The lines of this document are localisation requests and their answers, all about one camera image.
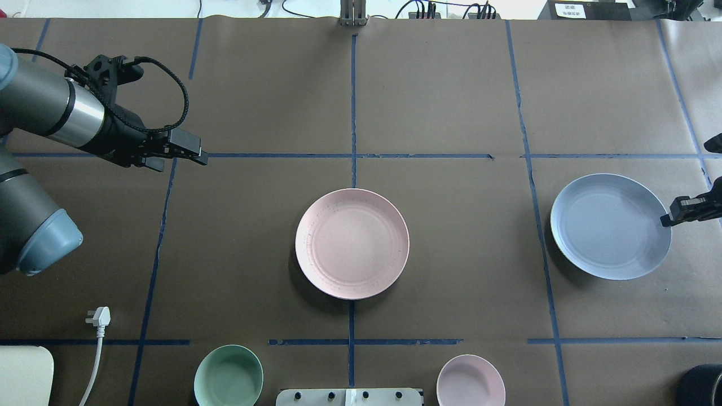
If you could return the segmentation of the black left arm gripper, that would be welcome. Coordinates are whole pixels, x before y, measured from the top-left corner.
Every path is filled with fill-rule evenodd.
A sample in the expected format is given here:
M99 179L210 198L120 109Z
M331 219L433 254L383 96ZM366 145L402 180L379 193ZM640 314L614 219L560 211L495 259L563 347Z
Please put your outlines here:
M202 152L201 139L180 129L187 117L190 100L186 86L178 75L149 56L129 59L140 67L144 63L155 65L178 85L183 97L180 118L162 127L147 127L136 113L117 103L110 106L83 87L102 105L103 120L98 133L78 149L122 167L145 167L159 173L165 169L166 158L182 158L199 165L208 165L209 154Z

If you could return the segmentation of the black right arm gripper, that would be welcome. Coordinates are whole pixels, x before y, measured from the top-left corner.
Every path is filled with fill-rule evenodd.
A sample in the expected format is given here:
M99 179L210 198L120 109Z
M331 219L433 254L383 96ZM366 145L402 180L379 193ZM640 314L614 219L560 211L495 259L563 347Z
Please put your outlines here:
M704 142L703 147L709 153L722 154L722 133ZM660 216L663 227L671 228L675 224L706 221L721 217L721 177L712 184L712 190L695 197L678 196L670 206L670 214Z

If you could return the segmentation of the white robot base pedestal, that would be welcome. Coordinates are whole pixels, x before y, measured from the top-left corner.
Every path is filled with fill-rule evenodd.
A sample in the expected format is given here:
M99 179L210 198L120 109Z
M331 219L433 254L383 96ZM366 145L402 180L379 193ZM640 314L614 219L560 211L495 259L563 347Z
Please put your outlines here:
M282 390L276 405L424 405L423 390L398 388L333 388Z

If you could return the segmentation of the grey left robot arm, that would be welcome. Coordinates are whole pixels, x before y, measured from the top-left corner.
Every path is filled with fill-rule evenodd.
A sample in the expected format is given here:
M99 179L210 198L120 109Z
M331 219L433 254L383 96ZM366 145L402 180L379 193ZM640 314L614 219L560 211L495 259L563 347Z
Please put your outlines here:
M176 122L150 127L117 103L118 88L142 79L152 64L178 85L182 113ZM72 218L8 150L15 134L38 137L120 167L164 170L167 159L208 164L201 139L181 129L188 91L168 67L149 56L98 55L70 65L36 49L2 45L2 273L43 272L83 243Z

